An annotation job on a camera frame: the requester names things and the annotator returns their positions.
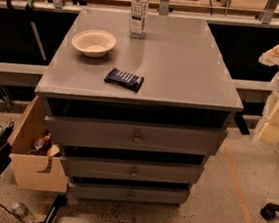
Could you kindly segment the clear plastic water bottle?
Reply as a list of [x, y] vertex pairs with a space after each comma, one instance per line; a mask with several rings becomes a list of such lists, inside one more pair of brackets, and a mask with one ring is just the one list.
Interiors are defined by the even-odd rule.
[[142, 38], [145, 35], [145, 24], [148, 15], [149, 0], [131, 0], [130, 35]]

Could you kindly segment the cardboard box with items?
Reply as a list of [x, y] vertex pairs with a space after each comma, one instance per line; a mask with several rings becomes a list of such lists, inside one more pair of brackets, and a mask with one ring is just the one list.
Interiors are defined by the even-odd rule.
[[45, 115], [42, 101], [35, 97], [8, 139], [12, 145], [10, 167], [20, 189], [66, 192], [68, 177], [60, 159], [34, 147], [34, 142], [48, 133]]

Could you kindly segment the grey three-drawer cabinet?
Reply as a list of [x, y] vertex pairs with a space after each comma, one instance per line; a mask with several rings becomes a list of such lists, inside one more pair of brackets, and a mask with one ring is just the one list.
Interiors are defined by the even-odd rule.
[[[243, 105], [205, 20], [152, 15], [142, 39], [129, 23], [83, 9], [35, 92], [78, 198], [179, 205]], [[85, 56], [72, 38], [87, 30], [115, 47]], [[139, 91], [104, 82], [114, 67], [144, 77]]]

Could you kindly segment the plastic bottle on floor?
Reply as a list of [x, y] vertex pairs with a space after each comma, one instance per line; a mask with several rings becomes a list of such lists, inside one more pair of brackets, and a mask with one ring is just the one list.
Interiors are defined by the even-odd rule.
[[12, 205], [12, 214], [20, 220], [21, 223], [34, 223], [36, 217], [31, 213], [24, 203], [16, 202]]

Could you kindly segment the white paper bowl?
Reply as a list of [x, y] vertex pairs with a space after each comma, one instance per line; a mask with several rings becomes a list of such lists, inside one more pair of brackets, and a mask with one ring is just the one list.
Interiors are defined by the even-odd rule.
[[115, 47], [116, 40], [115, 36], [109, 32], [87, 30], [74, 36], [72, 45], [74, 49], [81, 51], [89, 58], [100, 58]]

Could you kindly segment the dark blue rxbar wrapper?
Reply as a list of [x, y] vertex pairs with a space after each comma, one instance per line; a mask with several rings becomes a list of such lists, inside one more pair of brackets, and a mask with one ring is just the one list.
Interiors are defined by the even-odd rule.
[[114, 67], [106, 75], [104, 82], [121, 86], [124, 89], [130, 89], [133, 92], [138, 92], [144, 83], [144, 77]]

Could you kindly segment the black office chair base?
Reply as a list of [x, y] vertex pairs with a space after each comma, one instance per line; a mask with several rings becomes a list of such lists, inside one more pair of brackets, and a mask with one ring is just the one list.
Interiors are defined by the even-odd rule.
[[274, 219], [278, 213], [279, 213], [279, 205], [276, 205], [275, 203], [266, 204], [260, 210], [260, 214], [264, 219], [266, 219], [266, 221], [270, 221]]

